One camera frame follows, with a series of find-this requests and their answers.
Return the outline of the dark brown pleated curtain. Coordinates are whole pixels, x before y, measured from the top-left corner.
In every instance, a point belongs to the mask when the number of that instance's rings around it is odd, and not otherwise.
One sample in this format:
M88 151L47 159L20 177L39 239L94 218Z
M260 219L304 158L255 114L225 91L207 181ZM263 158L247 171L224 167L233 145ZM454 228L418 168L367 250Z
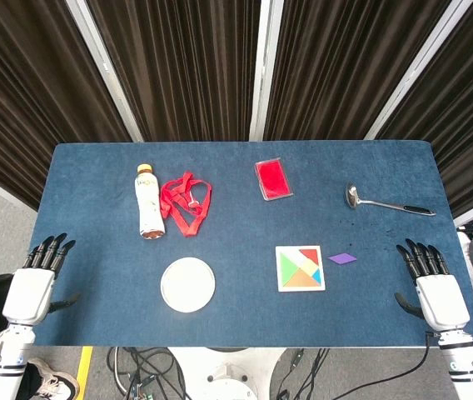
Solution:
M473 3L378 137L429 142L452 215L473 208Z
M261 0L87 0L146 142L246 141Z
M129 140L65 0L0 0L0 187L38 208L58 144Z
M264 139L362 140L451 0L285 0Z

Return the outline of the white and black sneaker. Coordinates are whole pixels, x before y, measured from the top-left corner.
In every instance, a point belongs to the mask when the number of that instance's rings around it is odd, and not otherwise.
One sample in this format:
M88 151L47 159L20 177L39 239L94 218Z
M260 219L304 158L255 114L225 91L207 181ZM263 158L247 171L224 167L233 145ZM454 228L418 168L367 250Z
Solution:
M77 380L66 372L53 370L41 358L32 358L29 367L37 370L37 389L35 396L43 400L76 400L80 386Z

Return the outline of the green triangle tangram piece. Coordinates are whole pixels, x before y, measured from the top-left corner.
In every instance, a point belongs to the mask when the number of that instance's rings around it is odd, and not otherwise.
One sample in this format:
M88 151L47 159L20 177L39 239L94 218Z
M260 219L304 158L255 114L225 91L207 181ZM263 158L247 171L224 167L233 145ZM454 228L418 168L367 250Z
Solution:
M287 286L292 276L298 271L298 266L285 254L280 254L281 263L281 285Z

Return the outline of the white frame post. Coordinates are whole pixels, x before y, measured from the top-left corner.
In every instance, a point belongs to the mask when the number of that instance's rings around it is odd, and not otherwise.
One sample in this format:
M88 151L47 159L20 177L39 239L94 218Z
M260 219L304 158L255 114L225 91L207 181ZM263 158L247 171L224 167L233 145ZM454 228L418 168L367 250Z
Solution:
M249 141L260 142L266 130L276 51L281 31L284 0L261 0L256 43Z
M391 95L386 100L383 108L376 116L375 121L368 129L364 140L374 140L379 131L390 119L393 112L400 105L406 94L411 90L414 83L425 71L430 61L434 58L446 39L466 15L473 0L450 0L450 3L442 13L429 33L427 39L423 42L420 50L413 58L411 64L397 83Z
M64 0L133 142L143 142L132 108L87 0Z

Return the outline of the blue fabric table mat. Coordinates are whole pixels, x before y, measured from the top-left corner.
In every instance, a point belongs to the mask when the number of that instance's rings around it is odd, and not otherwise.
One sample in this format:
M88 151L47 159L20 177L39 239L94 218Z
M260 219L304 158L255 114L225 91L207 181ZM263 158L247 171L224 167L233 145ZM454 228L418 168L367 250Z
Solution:
M265 201L254 166L280 158L293 191ZM134 179L152 165L161 183L191 172L212 186L195 237L172 220L166 234L139 233ZM362 199L435 212L416 215ZM145 142L58 145L52 155L31 243L66 233L76 242L53 290L81 297L37 327L44 346L414 347L426 323L404 312L416 290L396 246L407 238L440 250L471 319L473 290L431 145L423 141ZM318 245L321 292L279 292L276 246ZM328 257L349 253L354 262ZM216 289L192 313L168 307L160 282L179 258L199 258Z

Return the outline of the colourful tangram puzzle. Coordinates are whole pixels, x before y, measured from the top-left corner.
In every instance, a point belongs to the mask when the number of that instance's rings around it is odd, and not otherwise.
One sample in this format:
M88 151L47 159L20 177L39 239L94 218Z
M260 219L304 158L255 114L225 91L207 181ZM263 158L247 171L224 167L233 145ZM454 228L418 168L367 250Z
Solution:
M281 285L281 263L280 254L285 253L297 266L305 262L308 258L305 257L300 250L315 248L319 257L319 269L321 270L321 286L320 287L283 287ZM277 275L277 289L280 293L295 293L295 292L321 292L326 290L326 281L324 275L324 268L321 256L321 248L318 245L301 245L301 246L276 246L276 275Z

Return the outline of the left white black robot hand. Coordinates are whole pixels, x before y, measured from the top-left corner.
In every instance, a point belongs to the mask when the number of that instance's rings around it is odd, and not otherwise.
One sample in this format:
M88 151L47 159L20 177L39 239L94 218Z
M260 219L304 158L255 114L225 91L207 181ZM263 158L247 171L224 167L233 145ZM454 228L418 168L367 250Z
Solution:
M47 237L26 256L22 267L12 276L2 315L10 325L34 327L48 314L71 307L79 292L54 302L52 292L62 265L75 241L66 242L66 233Z

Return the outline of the tea bottle with yellow cap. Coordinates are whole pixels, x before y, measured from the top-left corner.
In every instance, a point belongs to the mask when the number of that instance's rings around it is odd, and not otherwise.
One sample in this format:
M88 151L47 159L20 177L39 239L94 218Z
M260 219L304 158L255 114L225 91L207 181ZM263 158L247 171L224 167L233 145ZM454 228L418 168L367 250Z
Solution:
M134 188L141 237L146 240L162 237L166 231L161 213L159 184L150 164L143 163L137 166Z

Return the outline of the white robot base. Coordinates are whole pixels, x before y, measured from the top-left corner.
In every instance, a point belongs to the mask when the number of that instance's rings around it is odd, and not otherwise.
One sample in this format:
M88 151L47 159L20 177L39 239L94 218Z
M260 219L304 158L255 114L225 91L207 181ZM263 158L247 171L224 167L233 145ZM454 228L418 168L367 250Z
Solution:
M170 347L191 400L271 400L271 378L283 347L213 350Z

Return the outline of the round steel plate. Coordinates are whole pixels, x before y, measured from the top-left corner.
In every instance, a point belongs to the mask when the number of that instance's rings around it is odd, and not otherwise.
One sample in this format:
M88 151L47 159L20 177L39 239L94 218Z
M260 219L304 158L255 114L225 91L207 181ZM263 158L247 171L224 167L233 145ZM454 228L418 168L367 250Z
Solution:
M168 307L179 313L194 313L212 299L216 279L206 262L196 257L183 257L166 268L160 287Z

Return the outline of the orange triangle tangram piece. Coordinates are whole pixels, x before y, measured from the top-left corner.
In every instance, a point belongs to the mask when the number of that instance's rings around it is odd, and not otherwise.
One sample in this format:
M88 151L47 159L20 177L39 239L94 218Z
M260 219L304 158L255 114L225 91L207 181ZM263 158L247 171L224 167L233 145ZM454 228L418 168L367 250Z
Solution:
M284 288L314 288L321 284L312 276L298 268L295 273L283 284Z

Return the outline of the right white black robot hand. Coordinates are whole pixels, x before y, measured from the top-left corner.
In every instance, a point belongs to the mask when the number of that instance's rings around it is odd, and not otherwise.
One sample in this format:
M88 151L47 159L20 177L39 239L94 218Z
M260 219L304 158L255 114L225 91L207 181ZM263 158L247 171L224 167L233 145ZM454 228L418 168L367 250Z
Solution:
M397 292L398 305L406 313L426 321L436 332L463 329L471 317L456 277L441 252L432 245L409 238L405 246L398 244L396 250L406 265L419 300L415 306Z

